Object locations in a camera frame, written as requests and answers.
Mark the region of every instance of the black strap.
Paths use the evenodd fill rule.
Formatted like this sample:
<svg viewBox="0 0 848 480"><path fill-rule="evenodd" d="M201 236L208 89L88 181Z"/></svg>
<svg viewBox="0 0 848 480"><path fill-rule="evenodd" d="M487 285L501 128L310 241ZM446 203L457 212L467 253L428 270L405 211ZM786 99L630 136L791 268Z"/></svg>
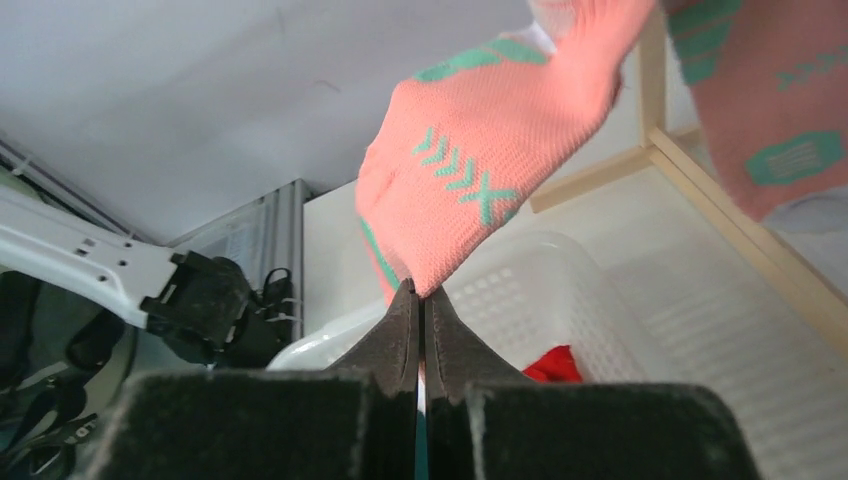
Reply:
<svg viewBox="0 0 848 480"><path fill-rule="evenodd" d="M124 334L124 328L120 318L104 309L74 335L65 356L80 370L100 370L112 357L112 349Z"/></svg>
<svg viewBox="0 0 848 480"><path fill-rule="evenodd" d="M30 404L30 408L27 410L12 441L0 453L0 470L8 474L12 469L17 468L22 460L29 458L28 456L35 450L46 447L64 447L66 444L71 445L71 443L66 442L71 435L70 432L94 418L91 415L84 419L74 420L85 409L86 393L84 386L90 378L89 375L63 385L56 385L36 397ZM56 418L44 433L21 441L50 412L55 412Z"/></svg>
<svg viewBox="0 0 848 480"><path fill-rule="evenodd" d="M73 447L46 447L34 450L24 462L28 480L66 480L73 473L76 451Z"/></svg>
<svg viewBox="0 0 848 480"><path fill-rule="evenodd" d="M274 274L285 272L286 276L273 280ZM271 322L271 326L277 332L277 338L286 347L294 340L294 326L290 321L278 321L278 318L291 319L294 313L294 284L291 281L291 270L288 268L275 268L268 272L262 287L262 307L265 318Z"/></svg>

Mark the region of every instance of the wooden rack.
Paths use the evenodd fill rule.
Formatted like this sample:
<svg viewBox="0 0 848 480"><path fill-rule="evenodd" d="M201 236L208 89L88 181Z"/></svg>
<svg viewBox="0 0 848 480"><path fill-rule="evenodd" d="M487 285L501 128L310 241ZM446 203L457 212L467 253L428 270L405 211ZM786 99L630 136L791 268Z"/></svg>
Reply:
<svg viewBox="0 0 848 480"><path fill-rule="evenodd" d="M700 128L666 130L666 30L652 15L637 45L640 144L530 197L535 213L645 168L657 168L783 299L848 359L848 301L778 235L742 213L689 153L703 142Z"/></svg>

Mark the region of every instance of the red cloth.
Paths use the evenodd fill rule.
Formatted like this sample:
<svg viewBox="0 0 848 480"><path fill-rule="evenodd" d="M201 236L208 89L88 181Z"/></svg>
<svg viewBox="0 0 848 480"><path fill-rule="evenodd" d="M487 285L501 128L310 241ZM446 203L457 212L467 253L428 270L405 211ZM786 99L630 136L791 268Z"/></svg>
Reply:
<svg viewBox="0 0 848 480"><path fill-rule="evenodd" d="M524 369L524 375L541 383L583 383L583 377L577 370L571 347L568 345L554 347L542 355L542 358Z"/></svg>

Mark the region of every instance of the black fabric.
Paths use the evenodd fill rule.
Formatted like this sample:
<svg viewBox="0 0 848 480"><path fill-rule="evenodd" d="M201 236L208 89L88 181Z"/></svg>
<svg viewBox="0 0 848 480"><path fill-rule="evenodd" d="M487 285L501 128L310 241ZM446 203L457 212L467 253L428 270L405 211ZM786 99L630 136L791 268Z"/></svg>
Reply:
<svg viewBox="0 0 848 480"><path fill-rule="evenodd" d="M136 378L72 479L402 480L366 470L374 454L397 453L366 441L379 397L367 376L351 372Z"/></svg>
<svg viewBox="0 0 848 480"><path fill-rule="evenodd" d="M108 310L80 330L65 350L65 356L82 370L96 371L112 356L112 348L124 334L124 321Z"/></svg>
<svg viewBox="0 0 848 480"><path fill-rule="evenodd" d="M277 272L285 272L286 275L273 280ZM292 297L294 284L291 281L291 270L275 268L268 272L262 287L261 304L265 309L265 319L271 324L280 342L280 350L294 341L295 330L299 329L299 320L292 318L295 305Z"/></svg>
<svg viewBox="0 0 848 480"><path fill-rule="evenodd" d="M109 361L126 326L111 312L75 293L17 272L3 277L0 301L5 304L0 308L7 308L0 315L16 312L21 318L18 323L26 325L26 339L18 343L21 348L14 363L17 388L6 395L7 408L0 416L0 433L8 439L0 445L0 477L64 478L75 450L65 440L80 426L93 424L95 418L77 419L88 401L85 385ZM27 283L38 288L24 304L20 285ZM0 317L0 321L0 328L5 329L0 330L0 341L6 353L12 335L5 333L18 334L20 328L13 330L8 318ZM46 416L53 414L50 421Z"/></svg>
<svg viewBox="0 0 848 480"><path fill-rule="evenodd" d="M702 387L485 383L466 404L467 478L761 478L733 414Z"/></svg>
<svg viewBox="0 0 848 480"><path fill-rule="evenodd" d="M14 387L26 374L40 285L39 280L22 273L0 274L0 390Z"/></svg>

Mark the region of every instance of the green pattern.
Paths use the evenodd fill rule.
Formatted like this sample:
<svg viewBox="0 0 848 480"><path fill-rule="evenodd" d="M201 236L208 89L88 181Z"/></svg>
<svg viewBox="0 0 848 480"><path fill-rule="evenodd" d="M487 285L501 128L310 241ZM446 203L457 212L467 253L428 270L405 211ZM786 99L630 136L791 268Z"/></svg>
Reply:
<svg viewBox="0 0 848 480"><path fill-rule="evenodd" d="M687 85L713 76L740 8L742 0L705 0L669 15L668 29Z"/></svg>
<svg viewBox="0 0 848 480"><path fill-rule="evenodd" d="M462 180L457 180L455 182L451 182L445 186L445 190L453 191L453 190L462 190L463 188L469 188L474 185L474 159L469 158L465 162L465 175L462 177Z"/></svg>
<svg viewBox="0 0 848 480"><path fill-rule="evenodd" d="M380 252L380 247L377 246L377 239L374 237L374 232L371 230L368 223L365 222L364 218L360 218L359 223L362 227L362 233L365 234L365 240L371 248L371 253L374 254L374 259L377 261L377 265L383 273L383 278L386 279L389 286L396 290L400 286L400 282L398 281L397 275L395 275L395 271L392 270L389 262L386 261L386 257L384 257L383 253Z"/></svg>
<svg viewBox="0 0 848 480"><path fill-rule="evenodd" d="M423 83L438 82L463 70L498 65L503 59L532 65L548 63L548 57L543 53L515 40L498 38L482 47L466 50L445 62L418 72L413 78Z"/></svg>
<svg viewBox="0 0 848 480"><path fill-rule="evenodd" d="M442 135L439 137L439 147L436 149L436 153L425 158L421 165L430 165L433 163L441 163L445 161L445 157L448 155L448 137Z"/></svg>
<svg viewBox="0 0 848 480"><path fill-rule="evenodd" d="M435 153L430 153L433 149L433 138L435 137L435 135L435 128L428 128L424 140L418 146L412 149L413 157L419 155L426 155L424 160L421 162L421 166L440 164L444 163L447 160L447 151L450 147L450 139L447 135L442 135L439 137L439 143L435 149ZM480 222L486 227L493 226L495 224L495 218L493 213L495 201L517 200L518 192L510 189L490 189L490 173L486 170L482 172L479 189L477 191L474 191L473 188L476 177L475 162L473 158L466 158L465 160L463 160L462 149L459 146L454 146L451 149L450 163L434 170L433 176L439 178L454 177L460 172L460 167L462 167L462 178L447 183L445 185L445 190L449 192L457 190L471 190L469 193L465 193L459 198L459 203L462 204L473 201L479 201ZM502 224L509 221L509 219L515 215L515 213L516 209L506 210L503 214L503 218L501 219ZM374 243L372 250L376 251L376 243ZM378 253L375 253L375 257L380 258Z"/></svg>
<svg viewBox="0 0 848 480"><path fill-rule="evenodd" d="M433 146L433 127L427 129L427 136L424 138L424 141L421 142L417 147L412 149L413 155L418 155L421 152L426 152L430 150L430 147Z"/></svg>
<svg viewBox="0 0 848 480"><path fill-rule="evenodd" d="M437 177L445 177L447 175L453 175L459 170L459 148L453 147L453 154L451 155L451 164L447 167L440 168L436 170L436 173L433 175Z"/></svg>
<svg viewBox="0 0 848 480"><path fill-rule="evenodd" d="M815 75L825 75L834 68L848 66L848 45L843 45L832 52L819 53L810 62L799 63L789 72L778 72L777 89L781 92L795 85L803 85Z"/></svg>
<svg viewBox="0 0 848 480"><path fill-rule="evenodd" d="M532 63L536 65L548 63L548 57L544 53L509 38L497 38L484 45L484 47L516 63Z"/></svg>
<svg viewBox="0 0 848 480"><path fill-rule="evenodd" d="M494 201L500 199L514 200L517 197L518 194L515 190L489 190L489 172L483 172L480 190L463 195L460 197L459 203L479 201L481 222L483 225L490 227L494 223L494 218L492 217L492 204Z"/></svg>
<svg viewBox="0 0 848 480"><path fill-rule="evenodd" d="M840 132L807 132L764 148L745 162L745 168L756 185L790 185L818 175L844 158Z"/></svg>

